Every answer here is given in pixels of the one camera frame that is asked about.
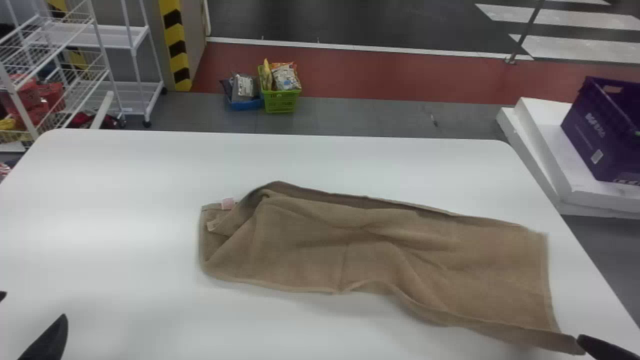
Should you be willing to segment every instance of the white table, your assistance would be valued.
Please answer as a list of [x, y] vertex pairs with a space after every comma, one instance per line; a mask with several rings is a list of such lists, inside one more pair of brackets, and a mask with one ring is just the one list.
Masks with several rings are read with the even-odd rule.
[[64, 129], [0, 185], [0, 359], [61, 313], [64, 359], [575, 359], [426, 325], [378, 295], [204, 275], [200, 206], [273, 180], [544, 231], [562, 330], [640, 352], [639, 329], [505, 143]]

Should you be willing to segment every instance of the purple plastic crate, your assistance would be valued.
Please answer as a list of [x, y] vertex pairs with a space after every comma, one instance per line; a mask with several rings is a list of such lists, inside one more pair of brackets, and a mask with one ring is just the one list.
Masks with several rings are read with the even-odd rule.
[[562, 129], [596, 179], [640, 185], [640, 84], [588, 76]]

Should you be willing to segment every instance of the green plastic basket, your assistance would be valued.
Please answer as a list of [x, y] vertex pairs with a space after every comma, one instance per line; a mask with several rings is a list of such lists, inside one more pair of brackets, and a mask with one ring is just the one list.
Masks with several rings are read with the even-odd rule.
[[260, 97], [264, 99], [264, 109], [268, 113], [292, 113], [302, 90], [267, 91], [262, 83], [264, 65], [258, 66], [260, 78]]

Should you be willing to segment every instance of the yellow and black striped pillar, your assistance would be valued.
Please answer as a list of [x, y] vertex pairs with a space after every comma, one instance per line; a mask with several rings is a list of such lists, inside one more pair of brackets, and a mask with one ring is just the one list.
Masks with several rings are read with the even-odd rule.
[[184, 38], [184, 26], [180, 12], [180, 0], [158, 0], [164, 24], [164, 42], [169, 52], [169, 68], [173, 74], [176, 91], [191, 89], [189, 58]]

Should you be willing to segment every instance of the towel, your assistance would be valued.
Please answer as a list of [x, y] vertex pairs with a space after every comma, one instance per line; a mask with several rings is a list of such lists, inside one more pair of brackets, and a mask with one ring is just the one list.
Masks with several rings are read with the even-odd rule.
[[202, 207], [199, 257], [224, 281], [393, 294], [428, 323], [584, 354], [553, 314], [544, 234], [509, 222], [283, 182]]

